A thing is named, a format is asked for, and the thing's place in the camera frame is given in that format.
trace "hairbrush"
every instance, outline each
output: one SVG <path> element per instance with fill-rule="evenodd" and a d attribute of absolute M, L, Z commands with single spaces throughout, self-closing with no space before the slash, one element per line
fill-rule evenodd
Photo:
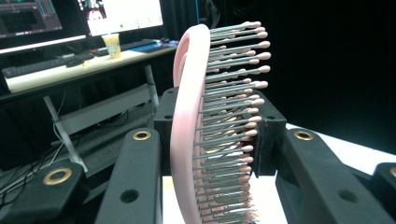
<path fill-rule="evenodd" d="M 242 76 L 269 72 L 268 65 L 257 65 L 271 54 L 256 55 L 254 49 L 270 43 L 226 45 L 265 37 L 260 22 L 247 21 L 211 30 L 195 25 L 180 39 L 170 153 L 177 202 L 187 224 L 257 221 L 249 193 L 249 142 L 262 119 L 256 106 L 264 100 L 253 90 L 268 83 Z M 254 68 L 240 68 L 244 65 Z"/>

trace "keyboard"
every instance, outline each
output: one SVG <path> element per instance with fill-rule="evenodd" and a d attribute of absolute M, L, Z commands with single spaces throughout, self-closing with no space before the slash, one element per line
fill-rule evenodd
<path fill-rule="evenodd" d="M 153 40 L 153 39 L 142 39 L 140 41 L 122 44 L 122 45 L 120 45 L 120 49 L 121 49 L 121 51 L 125 51 L 128 49 L 144 47 L 146 45 L 152 45 L 152 44 L 156 44 L 156 43 L 157 43 L 157 41 Z M 108 55 L 108 50 L 107 50 L 107 48 L 102 48 L 102 49 L 99 49 L 94 54 L 98 57 L 102 57 L 102 56 Z"/>
<path fill-rule="evenodd" d="M 8 67 L 2 69 L 2 73 L 6 78 L 20 77 L 26 74 L 47 70 L 54 67 L 67 65 L 77 60 L 86 61 L 94 58 L 94 55 L 89 52 L 83 52 L 67 58 L 57 58 L 41 63 L 31 63 L 18 67 Z"/>

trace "cup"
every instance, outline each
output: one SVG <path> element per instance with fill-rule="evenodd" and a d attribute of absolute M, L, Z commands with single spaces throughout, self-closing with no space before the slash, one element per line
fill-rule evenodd
<path fill-rule="evenodd" d="M 110 58 L 119 58 L 121 56 L 119 34 L 102 35 Z"/>

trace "monitor screen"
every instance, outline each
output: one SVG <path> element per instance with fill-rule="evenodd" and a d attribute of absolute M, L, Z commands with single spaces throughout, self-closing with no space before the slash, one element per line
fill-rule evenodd
<path fill-rule="evenodd" d="M 160 0 L 77 0 L 88 35 L 163 25 Z"/>
<path fill-rule="evenodd" d="M 0 0 L 0 54 L 85 37 L 73 1 Z"/>

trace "white desk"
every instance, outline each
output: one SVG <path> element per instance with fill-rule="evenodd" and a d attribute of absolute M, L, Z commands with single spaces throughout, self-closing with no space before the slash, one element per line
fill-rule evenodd
<path fill-rule="evenodd" d="M 287 124 L 288 129 L 300 128 Z M 372 148 L 359 146 L 325 134 L 318 134 L 329 148 L 344 163 L 363 171 L 368 175 L 374 173 L 375 167 L 381 162 L 396 162 L 396 156 Z M 253 203 L 259 210 L 259 223 L 288 223 L 283 213 L 282 204 L 276 191 L 275 176 L 252 176 L 250 180 Z M 177 205 L 172 178 L 163 178 L 163 224 L 183 224 L 183 217 Z"/>
<path fill-rule="evenodd" d="M 64 65 L 20 77 L 6 78 L 6 83 L 11 94 L 23 93 L 24 91 L 34 89 L 40 90 L 40 88 L 44 87 L 55 89 L 57 86 L 62 86 L 64 81 L 72 78 L 79 80 L 80 78 L 94 77 L 97 74 L 111 74 L 112 69 L 128 64 L 141 63 L 175 50 L 176 47 L 159 49 L 151 53 L 126 50 L 122 52 L 122 56 L 118 59 L 110 59 L 108 55 L 95 57 L 86 61 L 84 64 L 74 67 L 67 68 Z M 148 101 L 152 102 L 152 113 L 156 112 L 159 100 L 151 66 L 149 63 L 146 63 L 144 66 L 147 84 L 61 117 L 53 106 L 50 96 L 45 94 L 44 101 L 68 150 L 70 161 L 82 165 L 85 172 L 88 171 L 88 168 L 76 152 L 73 143 L 70 140 L 70 134 L 81 131 L 95 123 Z"/>

